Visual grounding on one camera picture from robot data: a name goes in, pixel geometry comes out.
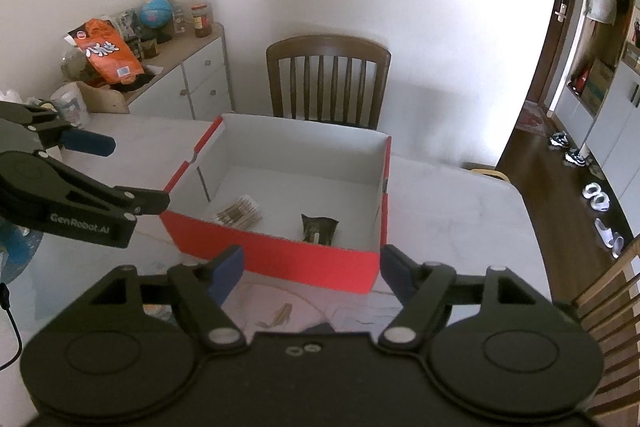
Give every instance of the dining table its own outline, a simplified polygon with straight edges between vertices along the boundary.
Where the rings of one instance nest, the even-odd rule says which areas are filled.
[[[63,150],[62,160],[109,186],[162,189],[183,162],[193,160],[193,147],[210,125],[93,114],[87,128],[114,137],[114,153],[101,158]],[[508,267],[551,298],[529,214],[513,185],[392,151],[387,192],[388,243],[417,263],[447,264],[464,275]],[[140,275],[151,275],[176,264],[202,262],[178,250],[158,216],[140,216],[124,249],[45,234],[31,263],[9,285],[11,310],[27,342],[114,267],[130,264]],[[335,331],[369,331],[375,339],[402,309],[382,276],[369,294],[355,295],[249,272],[222,307],[249,339],[265,329],[301,331],[319,323]],[[273,312],[283,307],[289,311],[286,320],[272,321]],[[478,310],[478,305],[454,307],[449,323]],[[0,363],[15,348],[9,320],[0,314]],[[36,415],[18,363],[0,372],[0,389],[2,427],[23,426]]]

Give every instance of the open cardboard box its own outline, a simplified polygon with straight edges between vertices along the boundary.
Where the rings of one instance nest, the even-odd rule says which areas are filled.
[[[386,243],[390,149],[372,130],[225,114],[165,188],[161,219],[183,253],[212,259],[241,245],[248,271],[368,293]],[[262,212],[250,231],[210,222],[245,194]],[[302,214],[338,220],[332,247],[302,242]]]

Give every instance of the orange snack bag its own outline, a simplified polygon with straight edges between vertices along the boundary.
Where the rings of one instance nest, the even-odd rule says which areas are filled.
[[[69,32],[109,84],[131,84],[145,71],[111,22],[91,19]]]

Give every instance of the wooden floor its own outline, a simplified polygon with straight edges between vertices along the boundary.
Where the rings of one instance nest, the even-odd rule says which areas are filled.
[[[601,214],[595,212],[581,195],[582,188],[595,181],[611,196],[609,185],[596,179],[588,168],[577,168],[567,163],[564,151],[551,147],[548,139],[514,130],[497,169],[508,175],[524,199],[540,244],[554,300],[570,301],[575,298],[613,263],[610,251],[602,245],[595,230],[593,222],[596,217],[621,233],[626,245],[631,241],[631,231],[614,198],[609,212]],[[610,285],[612,288],[607,293],[612,293],[615,285],[623,283],[621,275]],[[630,313],[623,315],[617,325],[630,319]],[[626,338],[633,334],[635,331],[629,331]],[[636,352],[635,347],[631,351],[623,351],[619,357],[608,360],[607,366]],[[633,370],[638,370],[637,364],[616,372],[603,382],[609,383]],[[638,388],[638,379],[635,379],[617,392],[597,396],[593,405]],[[612,414],[600,422],[606,427],[636,427],[638,410]]]

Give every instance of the door handle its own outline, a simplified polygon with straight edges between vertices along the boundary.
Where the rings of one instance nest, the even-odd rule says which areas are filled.
[[[558,16],[558,22],[564,22],[564,20],[566,19],[567,15],[566,15],[566,10],[568,8],[567,3],[569,2],[569,0],[560,0],[560,8],[559,11],[554,12],[554,15]]]

